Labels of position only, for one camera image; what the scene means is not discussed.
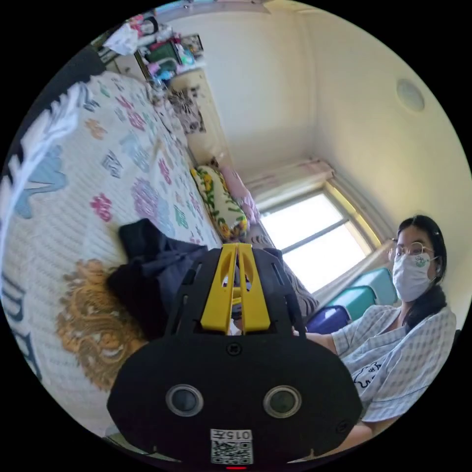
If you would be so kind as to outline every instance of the pink pillow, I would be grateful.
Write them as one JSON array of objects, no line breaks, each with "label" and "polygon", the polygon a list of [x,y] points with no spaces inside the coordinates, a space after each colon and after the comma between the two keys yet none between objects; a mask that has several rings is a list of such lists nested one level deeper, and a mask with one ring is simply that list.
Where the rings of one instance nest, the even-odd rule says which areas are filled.
[{"label": "pink pillow", "polygon": [[238,173],[229,166],[219,166],[218,170],[223,176],[231,196],[236,200],[250,223],[258,223],[261,215],[254,203],[249,190],[242,183]]}]

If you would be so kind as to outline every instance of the qr code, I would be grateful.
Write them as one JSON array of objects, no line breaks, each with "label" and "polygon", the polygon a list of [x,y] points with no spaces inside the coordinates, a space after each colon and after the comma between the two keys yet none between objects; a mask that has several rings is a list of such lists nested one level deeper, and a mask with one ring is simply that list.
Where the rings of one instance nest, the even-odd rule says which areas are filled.
[{"label": "qr code", "polygon": [[252,464],[252,442],[212,441],[211,462],[213,464]]}]

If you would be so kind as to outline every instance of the smoke detector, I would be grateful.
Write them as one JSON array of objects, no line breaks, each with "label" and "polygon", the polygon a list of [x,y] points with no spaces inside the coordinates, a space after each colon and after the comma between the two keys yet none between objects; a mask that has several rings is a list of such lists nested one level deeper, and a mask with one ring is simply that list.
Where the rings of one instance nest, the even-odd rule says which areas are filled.
[{"label": "smoke detector", "polygon": [[424,97],[419,88],[408,79],[397,81],[397,95],[404,106],[413,112],[424,110]]}]

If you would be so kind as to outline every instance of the woman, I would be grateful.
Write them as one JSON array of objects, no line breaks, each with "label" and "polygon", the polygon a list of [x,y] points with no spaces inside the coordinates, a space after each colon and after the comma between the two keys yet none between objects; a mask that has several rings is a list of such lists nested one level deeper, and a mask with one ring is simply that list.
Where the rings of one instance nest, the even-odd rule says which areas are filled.
[{"label": "woman", "polygon": [[434,380],[452,347],[456,317],[439,286],[447,254],[437,224],[423,215],[405,220],[389,257],[400,308],[374,305],[338,332],[307,334],[342,359],[363,405],[360,423],[325,456],[371,439],[403,415]]}]

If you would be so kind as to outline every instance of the camera lens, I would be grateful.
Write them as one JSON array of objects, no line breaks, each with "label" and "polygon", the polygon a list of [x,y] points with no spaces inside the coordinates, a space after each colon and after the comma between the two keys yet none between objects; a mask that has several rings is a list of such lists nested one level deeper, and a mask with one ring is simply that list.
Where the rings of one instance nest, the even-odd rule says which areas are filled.
[{"label": "camera lens", "polygon": [[181,384],[169,389],[166,403],[178,416],[194,416],[203,408],[203,397],[195,387]]},{"label": "camera lens", "polygon": [[264,410],[274,418],[288,418],[301,406],[301,395],[293,387],[279,385],[267,392],[264,397]]}]

